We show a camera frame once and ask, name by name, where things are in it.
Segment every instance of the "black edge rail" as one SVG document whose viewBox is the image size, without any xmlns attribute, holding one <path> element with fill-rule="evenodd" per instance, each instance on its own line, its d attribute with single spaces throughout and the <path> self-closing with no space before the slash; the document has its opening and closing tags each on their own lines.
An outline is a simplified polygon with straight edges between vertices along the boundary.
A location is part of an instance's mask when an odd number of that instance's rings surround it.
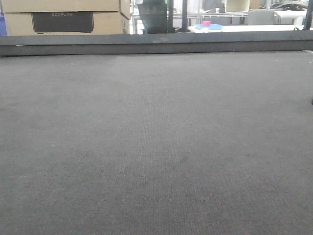
<svg viewBox="0 0 313 235">
<path fill-rule="evenodd" d="M 0 37 L 0 56 L 312 50 L 313 31 Z"/>
</svg>

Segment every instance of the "pink object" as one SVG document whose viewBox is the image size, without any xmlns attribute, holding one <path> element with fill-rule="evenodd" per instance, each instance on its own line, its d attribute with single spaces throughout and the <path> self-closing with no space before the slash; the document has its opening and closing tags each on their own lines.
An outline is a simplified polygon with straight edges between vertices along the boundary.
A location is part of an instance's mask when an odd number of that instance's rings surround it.
<svg viewBox="0 0 313 235">
<path fill-rule="evenodd" d="M 203 21 L 203 22 L 202 22 L 202 26 L 203 26 L 203 27 L 211 26 L 211 21 Z"/>
</svg>

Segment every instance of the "black label on box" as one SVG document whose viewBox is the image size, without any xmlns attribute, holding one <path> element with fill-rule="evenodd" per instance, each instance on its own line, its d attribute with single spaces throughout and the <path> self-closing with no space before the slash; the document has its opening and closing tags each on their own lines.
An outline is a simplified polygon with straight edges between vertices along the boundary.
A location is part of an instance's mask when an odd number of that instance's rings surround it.
<svg viewBox="0 0 313 235">
<path fill-rule="evenodd" d="M 93 31 L 92 12 L 34 12 L 32 18 L 36 33 Z"/>
</svg>

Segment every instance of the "carpeted surface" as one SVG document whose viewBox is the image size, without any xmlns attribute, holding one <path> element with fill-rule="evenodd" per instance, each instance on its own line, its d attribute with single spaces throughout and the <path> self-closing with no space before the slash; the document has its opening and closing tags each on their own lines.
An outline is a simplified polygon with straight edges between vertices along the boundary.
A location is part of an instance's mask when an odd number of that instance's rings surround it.
<svg viewBox="0 0 313 235">
<path fill-rule="evenodd" d="M 0 58 L 1 235 L 313 234 L 313 54 Z"/>
</svg>

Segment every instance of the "white container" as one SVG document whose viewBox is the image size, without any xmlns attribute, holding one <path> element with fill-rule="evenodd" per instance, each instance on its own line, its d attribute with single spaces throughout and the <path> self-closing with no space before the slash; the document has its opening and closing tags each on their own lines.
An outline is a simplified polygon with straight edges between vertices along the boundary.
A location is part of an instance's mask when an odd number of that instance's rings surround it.
<svg viewBox="0 0 313 235">
<path fill-rule="evenodd" d="M 250 0 L 226 0 L 225 12 L 248 12 Z"/>
</svg>

